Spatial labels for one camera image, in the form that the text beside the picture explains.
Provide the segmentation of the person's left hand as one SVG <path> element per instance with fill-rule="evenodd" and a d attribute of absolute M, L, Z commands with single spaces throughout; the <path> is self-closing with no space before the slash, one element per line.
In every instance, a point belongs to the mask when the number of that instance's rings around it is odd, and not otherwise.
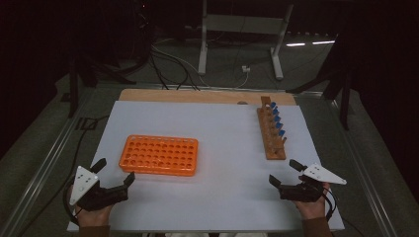
<path fill-rule="evenodd" d="M 113 206 L 108 205 L 99 210 L 87 211 L 76 206 L 76 218 L 80 227 L 107 226 Z"/>

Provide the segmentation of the orange test tube rack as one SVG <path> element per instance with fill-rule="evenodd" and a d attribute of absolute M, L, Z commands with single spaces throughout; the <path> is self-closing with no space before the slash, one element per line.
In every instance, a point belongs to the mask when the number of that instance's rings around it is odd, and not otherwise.
<path fill-rule="evenodd" d="M 119 166 L 136 174 L 192 177 L 198 148 L 195 138 L 133 134 L 126 139 Z"/>

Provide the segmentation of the grey metal stand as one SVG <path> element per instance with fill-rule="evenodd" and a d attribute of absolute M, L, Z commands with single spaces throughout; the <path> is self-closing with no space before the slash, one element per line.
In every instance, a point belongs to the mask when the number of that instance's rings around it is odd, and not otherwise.
<path fill-rule="evenodd" d="M 277 43 L 274 47 L 270 48 L 270 57 L 275 77 L 278 80 L 282 80 L 284 78 L 284 72 L 280 61 L 280 49 L 288 29 L 292 12 L 293 4 L 288 4 L 285 14 L 281 18 L 209 14 L 208 0 L 203 0 L 202 37 L 198 73 L 204 76 L 207 72 L 209 49 L 207 40 L 208 31 L 276 35 Z"/>

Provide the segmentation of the black tripod stand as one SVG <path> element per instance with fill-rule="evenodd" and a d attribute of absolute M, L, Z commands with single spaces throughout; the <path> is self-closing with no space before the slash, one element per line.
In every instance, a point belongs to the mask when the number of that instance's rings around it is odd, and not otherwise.
<path fill-rule="evenodd" d="M 79 107 L 78 76 L 80 75 L 80 73 L 77 71 L 77 66 L 76 66 L 78 61 L 86 62 L 88 66 L 93 66 L 94 68 L 110 76 L 112 79 L 116 80 L 117 82 L 120 82 L 122 84 L 127 84 L 127 85 L 134 85 L 133 81 L 125 79 L 125 77 L 109 69 L 104 64 L 94 60 L 91 56 L 87 55 L 86 53 L 81 53 L 80 55 L 70 55 L 69 62 L 68 62 L 68 67 L 69 67 L 68 101 L 70 103 L 68 116 L 70 118 L 72 118 L 75 115 Z"/>
<path fill-rule="evenodd" d="M 316 39 L 311 42 L 310 45 L 323 45 L 324 48 L 329 46 L 330 49 L 316 76 L 300 86 L 287 89 L 287 92 L 301 94 L 308 89 L 327 81 L 328 84 L 321 96 L 325 100 L 335 100 L 338 95 L 341 95 L 339 121 L 343 128 L 348 130 L 352 72 L 356 68 L 356 63 L 348 58 L 345 53 L 345 46 L 341 43 L 339 38 Z"/>

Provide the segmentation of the dark equipment stand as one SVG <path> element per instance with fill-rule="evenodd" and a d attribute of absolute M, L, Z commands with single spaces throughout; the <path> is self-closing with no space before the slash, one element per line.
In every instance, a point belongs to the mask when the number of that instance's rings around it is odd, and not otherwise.
<path fill-rule="evenodd" d="M 148 0 L 132 0 L 133 47 L 131 56 L 135 67 L 140 68 L 149 58 L 153 26 L 150 23 Z"/>

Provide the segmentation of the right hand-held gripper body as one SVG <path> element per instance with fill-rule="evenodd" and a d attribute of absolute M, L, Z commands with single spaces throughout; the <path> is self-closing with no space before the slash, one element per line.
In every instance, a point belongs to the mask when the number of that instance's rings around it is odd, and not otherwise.
<path fill-rule="evenodd" d="M 300 184 L 281 185 L 279 188 L 280 198 L 302 202 L 315 202 L 323 195 L 323 183 L 346 185 L 347 181 L 332 173 L 323 166 L 313 163 L 305 166 L 302 171 Z"/>

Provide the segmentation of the person's right hand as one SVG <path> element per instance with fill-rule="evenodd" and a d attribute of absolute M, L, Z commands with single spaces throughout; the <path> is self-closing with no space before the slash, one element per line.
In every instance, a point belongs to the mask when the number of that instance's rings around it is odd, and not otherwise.
<path fill-rule="evenodd" d="M 317 201 L 315 202 L 295 201 L 294 202 L 294 205 L 298 209 L 302 220 L 315 219 L 315 218 L 326 216 L 325 196 L 327 195 L 327 192 L 329 191 L 330 184 L 323 183 L 322 186 L 323 186 L 323 195 Z"/>

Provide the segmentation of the wooden test tube rack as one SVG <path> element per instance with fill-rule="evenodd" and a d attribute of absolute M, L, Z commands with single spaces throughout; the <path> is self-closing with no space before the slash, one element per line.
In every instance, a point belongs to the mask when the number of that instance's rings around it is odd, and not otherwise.
<path fill-rule="evenodd" d="M 268 160 L 286 160 L 285 136 L 279 136 L 279 130 L 274 122 L 273 109 L 270 108 L 271 98 L 261 97 L 261 107 L 257 109 L 257 116 L 261 129 L 266 158 Z"/>

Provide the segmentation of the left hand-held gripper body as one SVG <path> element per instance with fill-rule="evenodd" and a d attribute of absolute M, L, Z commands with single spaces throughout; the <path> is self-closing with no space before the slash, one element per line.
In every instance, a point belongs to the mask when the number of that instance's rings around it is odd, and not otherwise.
<path fill-rule="evenodd" d="M 100 186 L 99 177 L 95 173 L 79 166 L 76 169 L 69 204 L 77 204 L 87 211 L 99 210 L 127 200 L 127 189 L 128 178 L 120 186 L 106 189 Z"/>

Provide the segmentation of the white table mat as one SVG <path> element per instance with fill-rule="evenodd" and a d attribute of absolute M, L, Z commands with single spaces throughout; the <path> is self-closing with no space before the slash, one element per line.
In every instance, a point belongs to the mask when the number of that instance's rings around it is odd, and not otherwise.
<path fill-rule="evenodd" d="M 126 232 L 280 232 L 301 227 L 294 204 L 270 185 L 298 182 L 288 161 L 266 158 L 256 109 L 250 105 L 123 102 L 114 104 L 95 157 L 99 179 L 119 185 L 120 157 L 131 134 L 193 137 L 199 142 L 192 177 L 139 174 L 110 224 Z"/>

